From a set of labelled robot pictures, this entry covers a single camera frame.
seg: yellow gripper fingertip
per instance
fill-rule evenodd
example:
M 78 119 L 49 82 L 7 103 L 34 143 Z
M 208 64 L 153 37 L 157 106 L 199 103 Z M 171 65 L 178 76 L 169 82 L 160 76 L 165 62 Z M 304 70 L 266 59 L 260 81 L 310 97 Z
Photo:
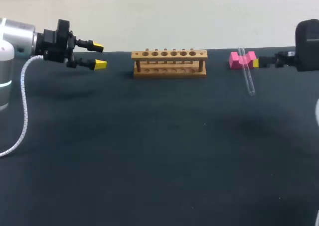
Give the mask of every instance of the yellow gripper fingertip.
M 108 62 L 102 61 L 102 60 L 98 60 L 95 59 L 95 67 L 94 70 L 101 70 L 101 69 L 105 69 L 107 66 Z
M 259 59 L 258 58 L 253 60 L 253 67 L 254 68 L 259 68 Z

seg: wooden dowel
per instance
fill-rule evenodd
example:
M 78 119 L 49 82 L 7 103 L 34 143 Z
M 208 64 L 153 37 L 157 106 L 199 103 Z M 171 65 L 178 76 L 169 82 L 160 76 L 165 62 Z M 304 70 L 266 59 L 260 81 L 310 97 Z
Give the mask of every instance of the wooden dowel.
M 136 68 L 138 69 L 138 72 L 141 72 L 141 62 L 140 62 L 140 60 L 136 60 Z
M 204 60 L 199 60 L 199 68 L 198 68 L 198 71 L 199 72 L 202 72 L 203 71 L 203 66 L 204 66 Z

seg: white cable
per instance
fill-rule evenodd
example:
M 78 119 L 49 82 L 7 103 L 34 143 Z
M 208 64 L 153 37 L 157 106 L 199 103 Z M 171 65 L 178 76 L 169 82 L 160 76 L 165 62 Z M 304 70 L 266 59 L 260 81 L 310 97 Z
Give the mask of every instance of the white cable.
M 316 104 L 315 114 L 316 114 L 317 123 L 319 125 L 319 99 L 318 99 L 317 104 Z
M 5 155 L 8 155 L 11 152 L 13 152 L 21 144 L 21 142 L 23 141 L 23 139 L 25 137 L 26 130 L 28 128 L 28 107 L 27 107 L 27 104 L 26 104 L 24 78 L 25 78 L 26 69 L 28 68 L 30 63 L 32 63 L 33 61 L 35 61 L 37 59 L 43 59 L 43 56 L 34 56 L 34 57 L 30 58 L 24 64 L 24 66 L 22 68 L 22 71 L 21 71 L 20 82 L 21 82 L 21 95 L 22 95 L 23 115 L 24 115 L 24 123 L 23 123 L 22 133 L 21 133 L 18 141 L 9 150 L 6 150 L 5 152 L 0 153 L 0 157 L 3 157 Z

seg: table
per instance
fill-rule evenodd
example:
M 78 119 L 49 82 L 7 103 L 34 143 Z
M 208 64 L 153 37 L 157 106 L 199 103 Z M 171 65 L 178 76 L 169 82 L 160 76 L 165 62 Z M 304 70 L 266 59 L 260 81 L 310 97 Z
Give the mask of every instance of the table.
M 231 51 L 208 51 L 207 79 L 134 80 L 128 52 L 77 54 L 102 72 L 33 63 L 27 136 L 0 159 L 0 225 L 314 225 L 319 73 L 252 70 L 250 97 Z M 22 64 L 1 151 L 22 129 Z

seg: test tube rack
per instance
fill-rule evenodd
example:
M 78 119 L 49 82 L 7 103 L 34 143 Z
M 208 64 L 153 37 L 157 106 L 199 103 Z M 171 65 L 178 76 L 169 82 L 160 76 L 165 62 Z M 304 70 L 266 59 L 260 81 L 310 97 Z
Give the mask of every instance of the test tube rack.
M 133 51 L 134 78 L 205 78 L 206 50 Z

